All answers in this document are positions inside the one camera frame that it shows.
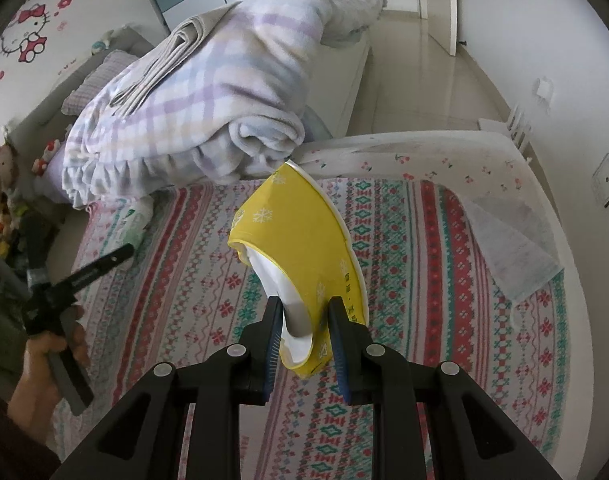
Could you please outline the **person's left hand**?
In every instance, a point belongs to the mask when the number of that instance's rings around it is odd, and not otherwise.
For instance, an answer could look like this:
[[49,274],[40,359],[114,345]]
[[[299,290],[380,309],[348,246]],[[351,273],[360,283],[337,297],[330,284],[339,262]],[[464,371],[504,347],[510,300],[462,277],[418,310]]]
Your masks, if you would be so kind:
[[62,400],[50,370],[48,355],[68,348],[65,337],[45,332],[30,337],[24,348],[24,368],[7,403],[7,416],[29,438],[46,445],[52,417]]

